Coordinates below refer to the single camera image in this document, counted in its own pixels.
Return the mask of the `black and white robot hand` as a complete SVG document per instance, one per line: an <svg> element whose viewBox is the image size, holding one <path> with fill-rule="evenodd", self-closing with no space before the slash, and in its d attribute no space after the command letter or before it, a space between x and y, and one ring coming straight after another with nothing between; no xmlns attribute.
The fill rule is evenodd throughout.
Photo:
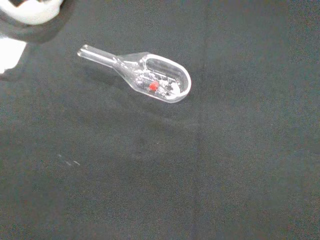
<svg viewBox="0 0 320 240"><path fill-rule="evenodd" d="M15 82L30 56L51 41L70 19L75 0L0 2L0 80Z"/></svg>

